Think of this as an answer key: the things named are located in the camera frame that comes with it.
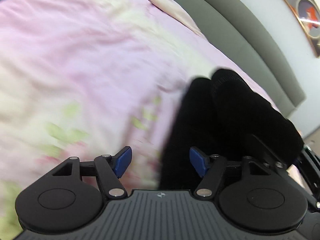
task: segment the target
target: wall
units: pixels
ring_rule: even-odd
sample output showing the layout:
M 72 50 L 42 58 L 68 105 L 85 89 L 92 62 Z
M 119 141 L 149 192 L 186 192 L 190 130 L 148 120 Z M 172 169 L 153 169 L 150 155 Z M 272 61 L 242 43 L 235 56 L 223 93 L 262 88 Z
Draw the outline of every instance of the wall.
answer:
M 306 94 L 290 120 L 304 136 L 320 126 L 320 58 L 284 0 L 241 0 L 260 20 L 286 56 Z

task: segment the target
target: framed picture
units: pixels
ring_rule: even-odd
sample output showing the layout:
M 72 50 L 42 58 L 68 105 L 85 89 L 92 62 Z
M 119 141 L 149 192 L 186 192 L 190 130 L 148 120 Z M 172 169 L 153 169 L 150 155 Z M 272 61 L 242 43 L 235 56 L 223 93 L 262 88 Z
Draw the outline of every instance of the framed picture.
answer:
M 314 0 L 285 0 L 297 20 L 300 22 L 306 36 L 320 57 L 320 10 Z

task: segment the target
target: gray headboard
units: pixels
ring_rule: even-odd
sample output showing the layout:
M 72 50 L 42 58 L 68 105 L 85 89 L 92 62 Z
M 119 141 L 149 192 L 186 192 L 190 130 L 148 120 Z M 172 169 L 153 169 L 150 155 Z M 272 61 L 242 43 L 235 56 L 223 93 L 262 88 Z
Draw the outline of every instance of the gray headboard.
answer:
M 175 0 L 208 41 L 272 98 L 284 116 L 305 99 L 290 65 L 262 23 L 240 0 Z

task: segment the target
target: black fabric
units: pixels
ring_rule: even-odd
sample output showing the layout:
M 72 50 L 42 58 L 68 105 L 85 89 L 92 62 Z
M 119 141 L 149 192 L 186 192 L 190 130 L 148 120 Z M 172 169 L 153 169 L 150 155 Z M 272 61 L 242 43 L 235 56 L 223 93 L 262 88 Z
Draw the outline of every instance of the black fabric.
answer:
M 189 160 L 193 146 L 208 155 L 241 160 L 246 155 L 241 142 L 245 133 L 254 133 L 272 150 L 281 149 L 290 161 L 303 147 L 293 124 L 235 72 L 220 69 L 212 80 L 196 78 L 183 97 L 163 151 L 159 189 L 197 187 L 201 179 Z

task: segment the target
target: blanket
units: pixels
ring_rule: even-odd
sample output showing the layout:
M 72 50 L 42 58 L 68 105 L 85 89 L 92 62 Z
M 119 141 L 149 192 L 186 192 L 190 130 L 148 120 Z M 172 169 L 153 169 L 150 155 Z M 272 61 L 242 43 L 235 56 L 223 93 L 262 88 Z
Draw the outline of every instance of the blanket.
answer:
M 173 0 L 1 0 L 0 239 L 21 231 L 19 192 L 70 156 L 129 145 L 121 182 L 156 188 L 183 93 L 219 66 L 273 104 Z

